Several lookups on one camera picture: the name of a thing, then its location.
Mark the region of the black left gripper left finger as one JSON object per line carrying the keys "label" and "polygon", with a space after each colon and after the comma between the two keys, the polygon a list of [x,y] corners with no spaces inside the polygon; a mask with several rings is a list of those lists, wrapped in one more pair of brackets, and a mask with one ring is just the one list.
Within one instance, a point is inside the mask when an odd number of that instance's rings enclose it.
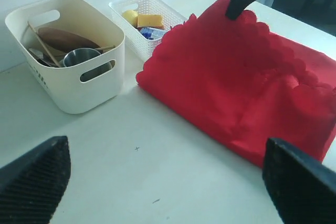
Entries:
{"label": "black left gripper left finger", "polygon": [[54,136],[1,168],[1,223],[49,223],[71,176],[69,141]]}

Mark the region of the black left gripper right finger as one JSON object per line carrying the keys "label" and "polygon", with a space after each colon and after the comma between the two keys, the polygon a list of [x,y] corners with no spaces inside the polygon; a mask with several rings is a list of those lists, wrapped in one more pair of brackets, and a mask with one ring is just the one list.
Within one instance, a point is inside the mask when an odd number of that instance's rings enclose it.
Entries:
{"label": "black left gripper right finger", "polygon": [[262,168],[283,223],[335,223],[335,172],[294,145],[269,138]]}

